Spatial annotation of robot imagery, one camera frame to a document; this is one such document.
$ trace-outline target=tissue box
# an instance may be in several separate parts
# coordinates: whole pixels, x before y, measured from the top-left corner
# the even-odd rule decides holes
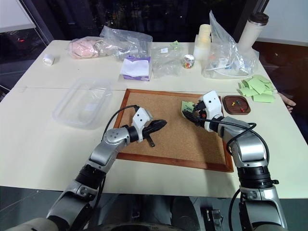
[[[127,57],[124,59],[120,74],[124,79],[133,79],[141,81],[150,81],[152,73],[151,57],[134,58]]]

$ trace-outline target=floor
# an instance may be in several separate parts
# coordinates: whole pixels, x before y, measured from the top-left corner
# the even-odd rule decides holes
[[[46,217],[48,209],[59,197],[61,192],[48,190],[33,190],[11,187],[0,187],[0,230],[6,230],[33,218]],[[117,194],[105,193],[102,196],[99,207],[111,206]],[[228,231],[228,209],[230,199],[218,199],[209,197],[190,197],[197,212],[201,230],[205,230],[201,207],[213,207],[219,209],[224,217],[223,230]],[[235,201],[232,214],[233,230],[240,231],[238,201]],[[308,199],[282,199],[282,206],[290,231],[306,230],[308,227]],[[156,217],[159,221],[168,221],[163,218],[165,207],[158,206]]]

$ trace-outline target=person's hand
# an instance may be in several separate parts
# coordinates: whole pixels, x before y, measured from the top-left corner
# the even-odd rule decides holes
[[[285,105],[287,106],[289,113],[292,112],[293,107],[296,105],[296,103],[292,100],[290,100],[289,98],[287,98],[285,95],[281,94],[278,92],[278,94],[280,95],[282,101],[285,103]]]

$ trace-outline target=white wall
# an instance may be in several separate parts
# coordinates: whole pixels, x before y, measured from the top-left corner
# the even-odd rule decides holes
[[[269,22],[257,41],[308,46],[308,0],[269,0]]]
[[[0,0],[0,33],[35,28],[18,0]]]

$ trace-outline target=white bottle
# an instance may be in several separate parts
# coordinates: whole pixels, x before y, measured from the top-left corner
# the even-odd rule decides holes
[[[202,24],[199,28],[199,34],[196,35],[194,41],[193,55],[195,60],[207,60],[211,45],[210,34],[211,26],[208,24]]]
[[[252,45],[255,43],[268,21],[269,17],[264,13],[258,12],[250,15],[239,40],[239,50],[248,51],[251,49]]]

